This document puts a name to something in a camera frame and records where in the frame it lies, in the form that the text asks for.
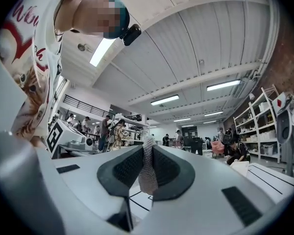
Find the black camera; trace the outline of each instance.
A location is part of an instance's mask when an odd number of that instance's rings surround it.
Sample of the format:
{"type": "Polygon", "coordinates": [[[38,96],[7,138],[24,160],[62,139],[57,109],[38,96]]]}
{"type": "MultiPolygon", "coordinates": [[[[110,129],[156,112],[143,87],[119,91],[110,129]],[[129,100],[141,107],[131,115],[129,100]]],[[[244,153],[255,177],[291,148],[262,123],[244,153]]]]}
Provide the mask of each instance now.
{"type": "Polygon", "coordinates": [[[131,28],[128,28],[124,34],[120,36],[125,46],[129,46],[136,38],[142,34],[142,31],[138,24],[133,24],[131,28]]]}

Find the ceiling light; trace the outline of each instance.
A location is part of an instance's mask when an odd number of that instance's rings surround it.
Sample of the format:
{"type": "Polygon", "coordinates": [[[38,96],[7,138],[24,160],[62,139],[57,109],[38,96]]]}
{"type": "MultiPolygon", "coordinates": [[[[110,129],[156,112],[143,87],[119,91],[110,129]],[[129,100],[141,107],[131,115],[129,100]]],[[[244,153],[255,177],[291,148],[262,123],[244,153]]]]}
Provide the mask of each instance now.
{"type": "Polygon", "coordinates": [[[177,100],[177,99],[179,99],[178,95],[169,96],[169,97],[151,102],[151,105],[163,104],[163,103],[170,102],[170,101],[177,100]]]}
{"type": "Polygon", "coordinates": [[[238,85],[238,84],[240,84],[240,82],[241,82],[240,80],[234,80],[234,81],[230,81],[230,82],[207,86],[207,91],[213,91],[213,90],[221,89],[224,87],[238,85]]]}
{"type": "Polygon", "coordinates": [[[109,47],[113,44],[115,39],[103,39],[100,44],[98,45],[98,48],[96,49],[95,53],[93,54],[92,59],[90,60],[90,63],[97,67],[99,64],[100,60],[106,53],[106,51],[109,49],[109,47]]]}
{"type": "Polygon", "coordinates": [[[204,123],[214,123],[214,122],[217,122],[217,121],[214,120],[214,121],[209,121],[209,122],[204,122],[204,123]]]}
{"type": "Polygon", "coordinates": [[[178,119],[178,120],[174,120],[174,122],[180,122],[180,121],[185,121],[185,120],[190,120],[190,118],[178,119]]]}
{"type": "Polygon", "coordinates": [[[223,113],[223,111],[221,111],[221,112],[209,113],[209,114],[205,114],[205,117],[207,117],[207,116],[211,116],[211,115],[216,115],[216,114],[221,114],[221,113],[223,113]]]}

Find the cat print shirt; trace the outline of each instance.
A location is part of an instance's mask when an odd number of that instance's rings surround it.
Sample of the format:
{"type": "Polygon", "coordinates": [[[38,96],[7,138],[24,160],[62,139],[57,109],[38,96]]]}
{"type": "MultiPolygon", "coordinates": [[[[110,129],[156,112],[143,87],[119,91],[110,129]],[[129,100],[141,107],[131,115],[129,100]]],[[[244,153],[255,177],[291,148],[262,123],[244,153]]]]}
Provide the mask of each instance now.
{"type": "Polygon", "coordinates": [[[54,31],[54,15],[60,3],[19,0],[0,30],[1,67],[26,95],[21,108],[11,105],[11,114],[17,111],[11,132],[28,140],[48,133],[50,107],[61,72],[62,36],[54,31]]]}

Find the neck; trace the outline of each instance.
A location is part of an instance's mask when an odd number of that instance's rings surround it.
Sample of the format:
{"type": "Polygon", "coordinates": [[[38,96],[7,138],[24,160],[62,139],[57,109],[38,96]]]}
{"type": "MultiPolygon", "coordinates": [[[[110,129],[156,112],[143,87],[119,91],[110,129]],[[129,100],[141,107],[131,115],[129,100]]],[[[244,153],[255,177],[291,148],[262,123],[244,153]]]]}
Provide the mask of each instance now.
{"type": "Polygon", "coordinates": [[[73,29],[74,16],[81,1],[63,0],[54,20],[54,28],[57,34],[73,29]]]}

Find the person in black shirt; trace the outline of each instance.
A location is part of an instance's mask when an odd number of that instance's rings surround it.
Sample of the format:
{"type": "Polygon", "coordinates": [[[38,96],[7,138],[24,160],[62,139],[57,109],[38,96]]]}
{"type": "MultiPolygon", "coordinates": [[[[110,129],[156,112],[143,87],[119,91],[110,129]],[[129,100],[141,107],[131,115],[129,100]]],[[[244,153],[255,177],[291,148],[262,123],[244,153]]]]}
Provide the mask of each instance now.
{"type": "Polygon", "coordinates": [[[235,160],[237,160],[237,162],[248,161],[247,154],[248,151],[245,145],[241,142],[237,142],[237,139],[232,139],[230,141],[229,156],[226,163],[231,165],[235,160]]]}
{"type": "Polygon", "coordinates": [[[162,145],[164,146],[169,146],[169,135],[166,134],[163,138],[162,138],[162,145]]]}

